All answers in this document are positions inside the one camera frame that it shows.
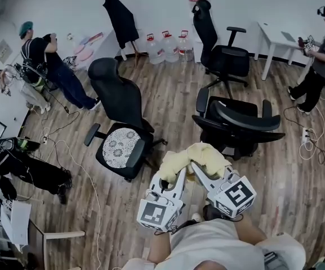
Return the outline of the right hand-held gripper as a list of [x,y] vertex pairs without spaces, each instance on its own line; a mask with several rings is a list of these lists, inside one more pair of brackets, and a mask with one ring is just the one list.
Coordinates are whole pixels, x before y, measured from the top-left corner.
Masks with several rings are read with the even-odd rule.
[[216,179],[212,179],[198,163],[192,161],[190,165],[207,190],[208,201],[224,216],[234,219],[253,204],[256,191],[247,177],[240,176],[231,165],[225,167],[223,178],[217,176]]

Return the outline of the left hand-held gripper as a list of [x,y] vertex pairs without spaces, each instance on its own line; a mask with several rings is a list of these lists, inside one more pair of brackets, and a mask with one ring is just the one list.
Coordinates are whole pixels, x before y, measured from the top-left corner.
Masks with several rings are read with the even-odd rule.
[[[146,197],[141,199],[137,222],[145,228],[159,232],[175,232],[177,219],[180,216],[184,203],[181,199],[187,167],[182,168],[176,177],[175,185],[163,180],[155,174],[146,191]],[[165,191],[174,188],[172,195]]]

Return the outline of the pale yellow clothes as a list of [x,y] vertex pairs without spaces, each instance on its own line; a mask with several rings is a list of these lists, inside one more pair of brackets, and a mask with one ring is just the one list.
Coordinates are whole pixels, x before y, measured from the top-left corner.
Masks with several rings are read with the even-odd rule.
[[225,167],[231,165],[231,162],[226,160],[222,153],[213,146],[208,143],[198,142],[180,152],[168,151],[156,174],[160,179],[173,184],[177,173],[187,167],[186,176],[189,180],[193,181],[192,176],[195,175],[195,172],[190,165],[192,161],[201,165],[209,177],[218,175],[222,178],[225,173]]

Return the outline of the black wide-back office chair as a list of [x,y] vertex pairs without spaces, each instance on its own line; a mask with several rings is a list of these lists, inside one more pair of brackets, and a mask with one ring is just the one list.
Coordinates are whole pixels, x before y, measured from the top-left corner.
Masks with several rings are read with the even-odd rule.
[[281,116],[273,115],[268,100],[263,100],[259,117],[255,104],[211,96],[204,87],[198,92],[196,111],[198,114],[192,119],[202,129],[200,140],[235,161],[251,157],[260,143],[278,141],[285,136],[274,132],[280,126]]

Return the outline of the person's left forearm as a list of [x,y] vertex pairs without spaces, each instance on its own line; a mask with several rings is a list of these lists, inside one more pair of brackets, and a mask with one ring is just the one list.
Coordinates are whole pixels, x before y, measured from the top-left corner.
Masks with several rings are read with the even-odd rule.
[[147,260],[159,264],[171,254],[170,234],[156,231],[150,240],[150,249]]

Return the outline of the person's right forearm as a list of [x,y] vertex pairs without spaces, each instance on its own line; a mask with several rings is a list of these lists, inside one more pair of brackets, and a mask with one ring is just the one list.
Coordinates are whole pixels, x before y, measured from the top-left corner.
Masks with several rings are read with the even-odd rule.
[[239,239],[251,245],[256,245],[267,239],[266,234],[252,222],[248,214],[244,214],[243,218],[234,222],[235,229]]

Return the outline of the black cushioned office chair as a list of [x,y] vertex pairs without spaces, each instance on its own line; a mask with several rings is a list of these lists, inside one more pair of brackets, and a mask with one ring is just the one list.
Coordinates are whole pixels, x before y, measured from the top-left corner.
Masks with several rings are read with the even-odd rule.
[[[107,117],[114,123],[107,133],[99,132],[100,124],[95,123],[84,139],[84,145],[89,146],[97,137],[102,140],[95,158],[105,168],[131,182],[135,179],[155,146],[166,145],[168,142],[160,138],[154,139],[154,129],[142,115],[142,99],[139,87],[135,82],[123,78],[118,73],[118,61],[114,58],[103,57],[93,61],[88,68],[91,85],[100,99]],[[130,128],[140,136],[135,144],[125,168],[109,167],[103,158],[103,143],[113,130]]]

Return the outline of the black tall headrest office chair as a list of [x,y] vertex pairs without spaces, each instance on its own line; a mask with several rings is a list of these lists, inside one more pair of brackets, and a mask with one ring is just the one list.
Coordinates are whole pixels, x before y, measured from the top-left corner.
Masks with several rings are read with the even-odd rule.
[[247,77],[250,70],[249,52],[233,46],[236,34],[245,33],[246,29],[227,27],[231,32],[228,44],[218,44],[210,9],[211,4],[208,0],[198,0],[192,9],[193,25],[203,44],[201,63],[205,67],[206,74],[212,73],[217,76],[217,79],[208,84],[207,88],[223,82],[229,97],[232,97],[230,81],[248,86],[248,82],[242,78]]

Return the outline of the person's dark trousers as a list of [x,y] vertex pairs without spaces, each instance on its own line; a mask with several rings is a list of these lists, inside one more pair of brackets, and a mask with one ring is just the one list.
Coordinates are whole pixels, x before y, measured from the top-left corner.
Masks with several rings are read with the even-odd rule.
[[[213,207],[211,204],[207,204],[203,207],[202,214],[200,214],[203,217],[204,222],[206,221],[212,221],[214,219],[221,219],[222,215],[218,209]],[[182,225],[178,226],[177,230],[181,230],[185,227],[192,226],[197,223],[193,223],[191,219],[184,222]]]

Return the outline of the white patterned seat cushion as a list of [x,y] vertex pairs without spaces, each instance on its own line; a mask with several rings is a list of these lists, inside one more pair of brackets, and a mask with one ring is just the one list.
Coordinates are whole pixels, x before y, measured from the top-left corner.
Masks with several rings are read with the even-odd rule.
[[113,130],[103,143],[103,158],[112,168],[125,168],[128,158],[140,139],[137,131],[130,128]]

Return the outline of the person's white t-shirt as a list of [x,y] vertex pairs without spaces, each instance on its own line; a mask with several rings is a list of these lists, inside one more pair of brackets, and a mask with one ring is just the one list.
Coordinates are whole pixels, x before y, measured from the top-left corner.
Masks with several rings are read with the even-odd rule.
[[[304,247],[287,233],[256,245],[239,239],[234,222],[214,219],[194,224],[170,235],[171,254],[154,264],[130,259],[121,270],[303,270]],[[272,267],[264,265],[264,254],[275,252]]]

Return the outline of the wooden coat rack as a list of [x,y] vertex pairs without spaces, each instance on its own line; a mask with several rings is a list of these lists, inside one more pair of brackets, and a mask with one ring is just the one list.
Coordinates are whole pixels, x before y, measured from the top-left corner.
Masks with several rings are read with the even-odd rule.
[[138,64],[139,58],[142,57],[142,56],[148,57],[148,54],[145,53],[145,52],[140,52],[140,51],[137,49],[137,47],[136,47],[134,41],[131,41],[131,45],[132,45],[132,48],[133,48],[134,53],[135,53],[135,67],[137,67],[137,64]]

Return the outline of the dark desk with pale legs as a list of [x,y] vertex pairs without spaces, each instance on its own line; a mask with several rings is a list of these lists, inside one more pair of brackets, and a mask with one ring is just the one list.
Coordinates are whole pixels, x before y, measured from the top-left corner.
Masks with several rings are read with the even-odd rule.
[[28,225],[28,252],[37,258],[37,270],[48,270],[47,241],[85,236],[85,231],[45,233],[31,219]]

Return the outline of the small white table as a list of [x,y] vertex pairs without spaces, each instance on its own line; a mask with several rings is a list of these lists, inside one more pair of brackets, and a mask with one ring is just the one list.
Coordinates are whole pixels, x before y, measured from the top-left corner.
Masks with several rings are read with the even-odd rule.
[[277,47],[286,47],[288,49],[289,59],[288,65],[291,66],[295,56],[298,52],[302,50],[298,44],[298,37],[293,37],[290,32],[287,30],[281,30],[278,26],[274,24],[268,24],[266,22],[257,22],[260,28],[260,36],[259,36],[259,45],[255,51],[254,59],[257,61],[259,59],[259,55],[262,50],[262,41],[266,40],[269,49],[266,58],[266,63],[261,75],[261,80],[265,81],[267,79],[269,69],[271,66],[271,62],[274,57],[274,51]]

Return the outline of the white table with grey side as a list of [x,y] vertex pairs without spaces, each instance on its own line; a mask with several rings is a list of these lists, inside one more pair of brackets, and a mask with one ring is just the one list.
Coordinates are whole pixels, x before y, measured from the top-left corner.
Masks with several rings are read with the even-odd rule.
[[80,44],[85,44],[86,48],[94,50],[94,54],[86,61],[80,61],[78,59],[78,55],[76,55],[77,65],[75,69],[72,69],[73,71],[87,70],[93,61],[103,57],[115,58],[121,53],[121,49],[113,29],[103,32],[103,37],[93,44],[87,43],[90,38],[91,37],[87,37],[78,43],[73,42],[74,48],[69,56],[74,56],[74,49]]

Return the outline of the white open box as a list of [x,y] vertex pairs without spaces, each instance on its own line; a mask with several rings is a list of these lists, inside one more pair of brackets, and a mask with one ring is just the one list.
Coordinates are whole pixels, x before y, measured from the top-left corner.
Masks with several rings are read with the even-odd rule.
[[28,225],[32,206],[21,201],[13,201],[12,208],[1,206],[1,223],[9,240],[15,245],[28,244]]

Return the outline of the pink flat box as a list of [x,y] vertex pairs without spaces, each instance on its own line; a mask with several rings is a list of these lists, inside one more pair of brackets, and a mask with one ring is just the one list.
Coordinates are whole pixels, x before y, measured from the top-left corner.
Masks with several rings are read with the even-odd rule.
[[99,32],[96,35],[94,35],[93,37],[91,37],[87,43],[89,44],[93,44],[96,41],[98,41],[99,39],[101,39],[103,37],[103,32]]

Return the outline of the black hanging coat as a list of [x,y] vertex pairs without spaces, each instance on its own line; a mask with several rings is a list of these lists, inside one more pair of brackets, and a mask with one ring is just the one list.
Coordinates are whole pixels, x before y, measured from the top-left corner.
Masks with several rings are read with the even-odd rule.
[[139,39],[132,12],[120,0],[105,0],[105,7],[120,49],[125,49],[128,42]]

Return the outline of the long white desk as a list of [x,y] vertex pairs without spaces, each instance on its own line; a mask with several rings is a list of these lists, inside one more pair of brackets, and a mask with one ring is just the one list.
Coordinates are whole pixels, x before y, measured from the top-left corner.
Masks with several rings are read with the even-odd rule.
[[0,128],[0,137],[17,136],[29,111],[17,81],[13,81],[8,89],[9,96],[3,94],[0,88],[0,123],[4,125]]

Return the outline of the grey wall notice plate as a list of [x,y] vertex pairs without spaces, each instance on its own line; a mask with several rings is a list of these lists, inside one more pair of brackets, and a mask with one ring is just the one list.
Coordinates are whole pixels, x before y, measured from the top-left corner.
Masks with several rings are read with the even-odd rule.
[[5,64],[8,58],[12,54],[12,48],[9,44],[3,39],[0,41],[0,62]]

